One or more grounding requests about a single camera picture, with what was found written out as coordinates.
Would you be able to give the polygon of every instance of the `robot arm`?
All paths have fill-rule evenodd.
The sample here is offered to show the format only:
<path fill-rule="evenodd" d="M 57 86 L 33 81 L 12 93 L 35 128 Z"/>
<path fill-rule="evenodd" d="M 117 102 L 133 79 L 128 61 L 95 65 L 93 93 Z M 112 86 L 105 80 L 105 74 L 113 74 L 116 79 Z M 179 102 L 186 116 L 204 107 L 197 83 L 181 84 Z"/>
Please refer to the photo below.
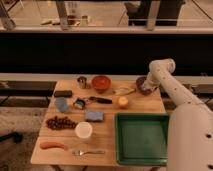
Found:
<path fill-rule="evenodd" d="M 170 73 L 172 59 L 152 61 L 142 93 L 160 84 L 177 108 L 169 121 L 167 171 L 213 170 L 213 112 Z"/>

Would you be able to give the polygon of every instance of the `green tray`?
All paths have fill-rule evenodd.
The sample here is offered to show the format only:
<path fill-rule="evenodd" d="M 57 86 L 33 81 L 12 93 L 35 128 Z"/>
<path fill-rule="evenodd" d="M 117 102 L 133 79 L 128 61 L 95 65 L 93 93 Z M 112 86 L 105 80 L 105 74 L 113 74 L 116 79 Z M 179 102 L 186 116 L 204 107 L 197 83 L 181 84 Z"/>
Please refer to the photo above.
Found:
<path fill-rule="evenodd" d="M 169 116 L 151 113 L 115 115 L 116 158 L 123 165 L 165 166 Z"/>

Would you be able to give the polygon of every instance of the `sponge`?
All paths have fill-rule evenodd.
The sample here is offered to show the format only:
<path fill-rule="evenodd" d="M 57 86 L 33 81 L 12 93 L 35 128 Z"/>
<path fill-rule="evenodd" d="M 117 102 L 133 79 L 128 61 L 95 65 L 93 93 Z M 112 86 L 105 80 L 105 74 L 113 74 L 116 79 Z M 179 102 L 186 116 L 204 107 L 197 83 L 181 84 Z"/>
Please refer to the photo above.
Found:
<path fill-rule="evenodd" d="M 102 111 L 91 111 L 85 112 L 85 120 L 90 122 L 101 122 L 103 121 L 104 113 Z"/>

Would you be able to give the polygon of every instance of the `orange bowl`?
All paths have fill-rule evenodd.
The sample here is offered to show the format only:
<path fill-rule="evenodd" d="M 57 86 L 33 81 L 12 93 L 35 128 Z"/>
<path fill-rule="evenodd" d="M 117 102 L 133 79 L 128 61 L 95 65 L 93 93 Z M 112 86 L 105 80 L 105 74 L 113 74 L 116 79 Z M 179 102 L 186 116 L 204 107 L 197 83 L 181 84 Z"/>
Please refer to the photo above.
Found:
<path fill-rule="evenodd" d="M 98 75 L 92 79 L 92 87 L 98 93 L 104 93 L 107 89 L 109 89 L 110 85 L 111 80 L 105 75 Z"/>

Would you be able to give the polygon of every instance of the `chair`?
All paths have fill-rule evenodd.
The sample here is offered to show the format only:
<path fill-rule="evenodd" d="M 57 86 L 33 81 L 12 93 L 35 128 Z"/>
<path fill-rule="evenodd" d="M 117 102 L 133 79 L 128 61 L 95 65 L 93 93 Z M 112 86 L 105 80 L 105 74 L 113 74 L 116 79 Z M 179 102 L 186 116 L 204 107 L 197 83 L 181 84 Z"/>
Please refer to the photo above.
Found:
<path fill-rule="evenodd" d="M 146 19 L 149 15 L 151 2 L 152 0 L 142 0 L 140 1 L 139 6 L 129 2 L 124 3 L 129 17 L 128 25 L 146 25 Z M 176 26 L 181 6 L 183 4 L 184 0 L 161 0 L 157 16 L 157 19 L 159 20 L 156 21 L 156 25 Z"/>
<path fill-rule="evenodd" d="M 0 142 L 7 140 L 9 138 L 13 138 L 14 143 L 20 143 L 23 139 L 23 135 L 18 132 L 12 132 L 4 136 L 0 136 Z"/>

